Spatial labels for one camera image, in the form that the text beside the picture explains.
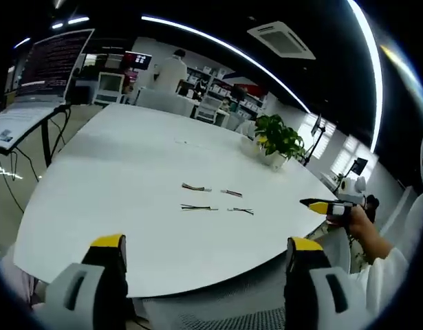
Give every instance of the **air conditioner vent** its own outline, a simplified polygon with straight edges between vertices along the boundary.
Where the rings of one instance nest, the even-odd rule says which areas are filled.
[[[315,59],[309,47],[283,22],[255,27],[248,33],[280,57]]]

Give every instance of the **white round table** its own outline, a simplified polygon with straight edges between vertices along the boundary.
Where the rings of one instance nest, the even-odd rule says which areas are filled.
[[[123,233],[129,296],[145,297],[205,287],[265,263],[286,250],[289,236],[304,237],[323,222],[299,199],[334,196],[294,160],[274,173],[246,157],[240,139],[179,115],[109,105],[36,187],[15,264],[50,283],[81,262],[97,237]],[[219,210],[181,211],[180,204]],[[252,208],[254,216],[227,208]]]

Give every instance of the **green leaves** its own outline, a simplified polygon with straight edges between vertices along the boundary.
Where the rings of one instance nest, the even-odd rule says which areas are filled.
[[[298,133],[284,125],[279,115],[263,115],[256,120],[255,135],[267,138],[261,145],[266,155],[280,152],[286,159],[303,157],[304,142]]]

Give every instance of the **ceiling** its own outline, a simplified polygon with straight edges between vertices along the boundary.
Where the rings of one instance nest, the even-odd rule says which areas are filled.
[[[408,27],[401,25],[404,16],[417,17],[420,10],[414,1],[411,8],[379,1],[361,1],[373,24],[378,24],[399,42],[423,74],[423,53],[415,40],[422,20]],[[375,116],[373,69],[364,36],[345,0],[336,1],[262,1],[258,8],[246,5],[230,9],[228,3],[214,1],[198,7],[198,2],[173,2],[173,6],[143,1],[114,1],[103,6],[99,1],[67,0],[59,10],[52,1],[36,1],[35,8],[26,2],[11,9],[14,26],[3,44],[6,62],[12,47],[26,36],[40,39],[50,33],[50,26],[71,14],[86,14],[99,33],[128,38],[149,36],[178,45],[209,57],[234,69],[279,99],[301,106],[261,70],[228,50],[198,36],[140,20],[141,14],[173,20],[219,37],[251,55],[278,76],[314,113],[321,113],[346,134],[352,134],[367,146],[371,144]],[[246,30],[282,21],[310,48],[316,60],[280,58]],[[419,145],[423,124],[393,65],[380,53],[384,81],[384,106],[380,139],[376,153],[381,163],[404,185],[420,186]],[[400,150],[405,142],[411,148]]]

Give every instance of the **floor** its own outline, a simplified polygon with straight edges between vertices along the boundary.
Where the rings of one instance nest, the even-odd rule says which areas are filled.
[[[73,106],[67,128],[63,133],[64,141],[69,141],[69,139],[101,109],[102,107],[99,106]],[[60,127],[63,127],[64,119],[65,116],[59,114],[53,118],[53,121]],[[49,121],[49,132],[50,144],[53,144],[55,143],[59,130],[51,121]],[[63,142],[60,141],[57,149],[59,150],[62,147]],[[41,175],[45,172],[46,166],[43,157],[40,128],[24,139],[24,141],[20,143],[19,149],[31,158],[36,174],[41,180]],[[22,156],[20,152],[16,152],[18,153],[17,167],[14,166],[16,164],[16,157],[13,157],[13,169],[11,169],[10,156],[6,157],[0,155],[0,255],[2,256],[5,254],[7,248],[15,242],[23,215],[11,197],[5,181],[3,180],[3,176],[6,176],[12,193],[22,209],[25,209],[37,185],[28,159]]]

